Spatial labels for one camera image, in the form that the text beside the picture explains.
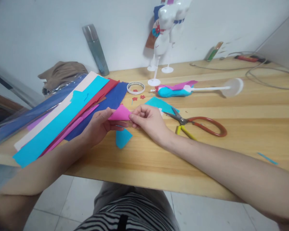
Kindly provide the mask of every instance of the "left hand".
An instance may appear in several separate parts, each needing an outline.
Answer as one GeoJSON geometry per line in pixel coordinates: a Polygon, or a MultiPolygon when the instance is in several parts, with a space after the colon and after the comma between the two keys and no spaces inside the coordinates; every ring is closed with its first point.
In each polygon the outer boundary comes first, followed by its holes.
{"type": "Polygon", "coordinates": [[[115,110],[108,107],[106,110],[96,112],[88,126],[80,134],[82,139],[84,139],[85,142],[90,145],[90,147],[99,144],[104,139],[107,132],[123,131],[123,127],[128,127],[128,124],[123,121],[108,120],[114,111],[115,110]]]}

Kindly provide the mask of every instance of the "scissors blade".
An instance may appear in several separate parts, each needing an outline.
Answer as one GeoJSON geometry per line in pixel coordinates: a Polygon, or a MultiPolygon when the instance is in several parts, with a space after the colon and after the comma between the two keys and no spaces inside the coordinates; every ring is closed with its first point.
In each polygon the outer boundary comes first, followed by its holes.
{"type": "Polygon", "coordinates": [[[178,118],[182,118],[182,116],[180,116],[179,112],[177,112],[177,110],[174,107],[171,107],[171,108],[178,118]]]}
{"type": "Polygon", "coordinates": [[[168,112],[164,112],[166,115],[170,116],[171,118],[178,120],[180,122],[180,118],[178,118],[177,116],[175,116],[174,114],[168,113],[168,112]]]}

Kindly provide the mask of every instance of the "green pen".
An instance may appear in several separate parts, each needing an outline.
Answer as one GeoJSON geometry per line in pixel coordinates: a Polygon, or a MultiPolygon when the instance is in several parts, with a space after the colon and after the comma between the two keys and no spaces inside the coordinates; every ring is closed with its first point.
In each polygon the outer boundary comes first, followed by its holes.
{"type": "Polygon", "coordinates": [[[210,62],[214,56],[216,55],[216,53],[218,52],[219,48],[222,46],[224,42],[219,42],[216,47],[214,48],[214,50],[211,52],[211,54],[209,55],[207,61],[210,62]]]}

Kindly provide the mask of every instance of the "tiled floor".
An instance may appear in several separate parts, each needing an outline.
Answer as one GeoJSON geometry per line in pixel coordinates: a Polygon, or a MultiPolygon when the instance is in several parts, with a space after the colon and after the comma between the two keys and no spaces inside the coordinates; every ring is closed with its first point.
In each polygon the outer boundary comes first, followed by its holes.
{"type": "MultiPolygon", "coordinates": [[[[0,170],[8,180],[15,169],[0,170]]],[[[93,212],[102,182],[61,176],[45,190],[34,207],[25,231],[72,231],[93,212]]],[[[182,231],[278,231],[274,221],[249,205],[175,192],[165,192],[182,231]]]]}

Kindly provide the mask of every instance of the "thermos bottle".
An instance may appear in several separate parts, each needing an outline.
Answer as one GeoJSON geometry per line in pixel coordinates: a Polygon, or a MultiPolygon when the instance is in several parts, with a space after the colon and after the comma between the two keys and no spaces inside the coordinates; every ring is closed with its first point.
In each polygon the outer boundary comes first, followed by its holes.
{"type": "Polygon", "coordinates": [[[94,25],[90,24],[84,26],[83,34],[86,37],[88,46],[95,60],[97,68],[100,70],[101,76],[109,75],[108,66],[94,25]]]}

